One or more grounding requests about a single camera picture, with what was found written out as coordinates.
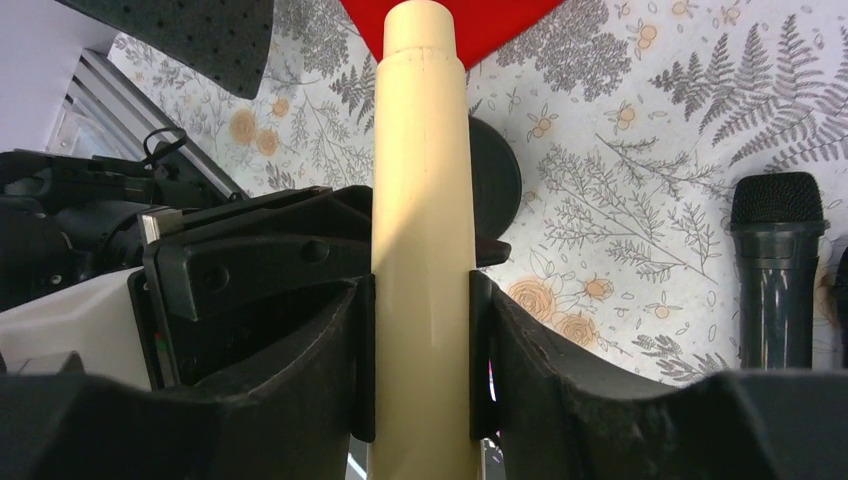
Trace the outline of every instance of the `microphone handle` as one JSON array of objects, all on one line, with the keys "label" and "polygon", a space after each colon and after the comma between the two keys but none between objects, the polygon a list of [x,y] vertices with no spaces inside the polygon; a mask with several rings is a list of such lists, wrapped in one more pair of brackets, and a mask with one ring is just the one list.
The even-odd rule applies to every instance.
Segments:
[{"label": "microphone handle", "polygon": [[813,366],[815,259],[806,268],[740,269],[742,368]]},{"label": "microphone handle", "polygon": [[827,222],[731,224],[742,368],[812,368],[818,241]]}]

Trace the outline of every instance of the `microphone grille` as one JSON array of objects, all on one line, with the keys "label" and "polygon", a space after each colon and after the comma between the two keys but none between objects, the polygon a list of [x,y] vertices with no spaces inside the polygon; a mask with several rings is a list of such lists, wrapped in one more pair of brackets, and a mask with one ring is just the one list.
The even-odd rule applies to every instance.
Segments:
[{"label": "microphone grille", "polygon": [[745,177],[733,194],[733,223],[815,222],[824,219],[816,179],[806,172]]}]

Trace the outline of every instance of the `black cable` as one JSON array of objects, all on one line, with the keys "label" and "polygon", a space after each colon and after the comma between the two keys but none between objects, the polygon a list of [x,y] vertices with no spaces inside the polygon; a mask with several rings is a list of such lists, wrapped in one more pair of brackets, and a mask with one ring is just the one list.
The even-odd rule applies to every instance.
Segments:
[{"label": "black cable", "polygon": [[[150,147],[147,145],[148,141],[156,135],[160,133],[173,132],[178,135],[177,139],[174,140],[173,143],[168,144],[166,147],[163,147],[155,152],[150,151]],[[188,142],[188,134],[186,131],[180,127],[165,127],[153,130],[146,137],[144,137],[144,141],[142,142],[142,146],[144,147],[144,154],[147,155],[147,158],[141,161],[142,165],[150,165],[153,168],[156,168],[156,165],[159,163],[159,160],[162,160],[166,156],[176,152],[183,145]]]}]

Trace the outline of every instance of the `white wall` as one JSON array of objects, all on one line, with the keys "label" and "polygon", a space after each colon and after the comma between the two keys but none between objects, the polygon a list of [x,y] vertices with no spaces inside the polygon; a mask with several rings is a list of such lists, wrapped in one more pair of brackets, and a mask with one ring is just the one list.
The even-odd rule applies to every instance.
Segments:
[{"label": "white wall", "polygon": [[45,150],[80,52],[115,34],[53,0],[0,0],[0,152]]}]

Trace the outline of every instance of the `black round disc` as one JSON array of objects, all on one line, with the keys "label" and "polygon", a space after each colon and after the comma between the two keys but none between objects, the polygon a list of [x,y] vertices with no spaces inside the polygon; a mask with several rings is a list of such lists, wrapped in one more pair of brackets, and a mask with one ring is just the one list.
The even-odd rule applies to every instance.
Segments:
[{"label": "black round disc", "polygon": [[468,117],[474,228],[477,235],[500,238],[521,206],[521,171],[512,148],[482,120]]}]

